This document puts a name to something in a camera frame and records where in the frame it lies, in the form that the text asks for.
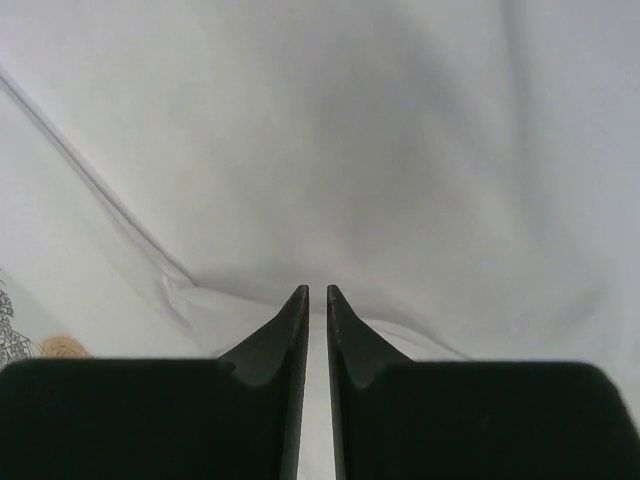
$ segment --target black object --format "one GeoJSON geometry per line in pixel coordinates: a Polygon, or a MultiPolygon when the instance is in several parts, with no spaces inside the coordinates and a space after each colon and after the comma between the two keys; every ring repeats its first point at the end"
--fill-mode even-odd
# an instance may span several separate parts
{"type": "Polygon", "coordinates": [[[216,360],[31,360],[0,374],[0,480],[294,479],[307,287],[216,360]]]}
{"type": "Polygon", "coordinates": [[[640,479],[615,387],[577,363],[414,363],[328,289],[338,480],[640,479]]]}

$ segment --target gray patterned object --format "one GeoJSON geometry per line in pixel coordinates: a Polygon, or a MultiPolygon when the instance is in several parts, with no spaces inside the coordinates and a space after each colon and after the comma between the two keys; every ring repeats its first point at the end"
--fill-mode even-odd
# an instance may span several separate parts
{"type": "Polygon", "coordinates": [[[12,319],[11,299],[4,290],[0,290],[0,368],[33,357],[31,340],[11,328],[12,319]]]}

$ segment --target white fabric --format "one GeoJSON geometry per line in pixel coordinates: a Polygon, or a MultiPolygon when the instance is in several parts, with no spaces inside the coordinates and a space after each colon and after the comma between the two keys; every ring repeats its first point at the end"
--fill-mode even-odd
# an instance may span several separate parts
{"type": "Polygon", "coordinates": [[[301,478],[329,283],[415,357],[590,361],[638,415],[639,15],[0,0],[0,268],[104,354],[228,348],[310,284],[301,478]]]}

